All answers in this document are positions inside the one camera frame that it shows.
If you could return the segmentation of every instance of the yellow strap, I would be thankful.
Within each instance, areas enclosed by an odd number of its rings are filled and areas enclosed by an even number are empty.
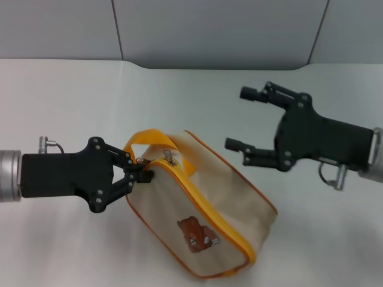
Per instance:
[[[151,129],[151,130],[143,130],[141,132],[135,133],[127,142],[127,144],[124,147],[124,151],[128,152],[130,154],[130,157],[132,158],[133,162],[136,163],[136,157],[134,155],[132,145],[138,144],[138,145],[156,145],[161,146],[168,149],[175,149],[178,151],[177,146],[173,143],[173,141],[163,132]],[[196,168],[194,165],[189,163],[185,158],[182,159],[184,171],[187,176],[192,175]]]

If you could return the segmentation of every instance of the white table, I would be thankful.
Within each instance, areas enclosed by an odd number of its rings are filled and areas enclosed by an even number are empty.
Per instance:
[[[67,152],[102,136],[123,147],[136,131],[189,129],[254,182],[279,210],[255,267],[228,279],[191,277],[118,200],[93,214],[80,198],[0,206],[0,285],[382,286],[383,185],[349,172],[345,192],[318,163],[289,173],[243,167],[225,137],[272,148],[282,110],[239,99],[267,80],[314,97],[325,117],[383,124],[383,65],[309,65],[296,71],[176,71],[128,62],[0,60],[0,148],[37,152],[47,135]],[[327,176],[335,176],[331,168]]]

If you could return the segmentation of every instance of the bear patch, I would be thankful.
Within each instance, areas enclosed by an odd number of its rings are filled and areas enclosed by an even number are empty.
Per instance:
[[[193,216],[177,221],[177,224],[184,233],[185,241],[192,253],[200,252],[220,242],[217,233],[206,225],[201,226],[198,219]]]

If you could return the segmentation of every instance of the canvas bag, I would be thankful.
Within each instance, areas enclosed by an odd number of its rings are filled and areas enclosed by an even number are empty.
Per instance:
[[[124,148],[135,158],[133,144],[150,145],[140,160],[154,178],[127,202],[183,267],[207,279],[255,263],[277,215],[255,186],[190,132],[136,133]]]

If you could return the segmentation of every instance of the zipper pull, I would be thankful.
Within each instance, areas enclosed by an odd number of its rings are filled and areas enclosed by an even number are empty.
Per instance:
[[[146,158],[143,158],[143,157],[138,157],[136,161],[137,163],[143,163],[143,164],[148,164],[151,162],[151,160],[147,160]]]
[[[163,150],[163,154],[165,156],[165,159],[168,161],[168,163],[172,166],[176,166],[177,163],[175,162],[175,160],[173,159],[173,155],[172,153],[170,152],[170,150],[168,149],[164,149]]]

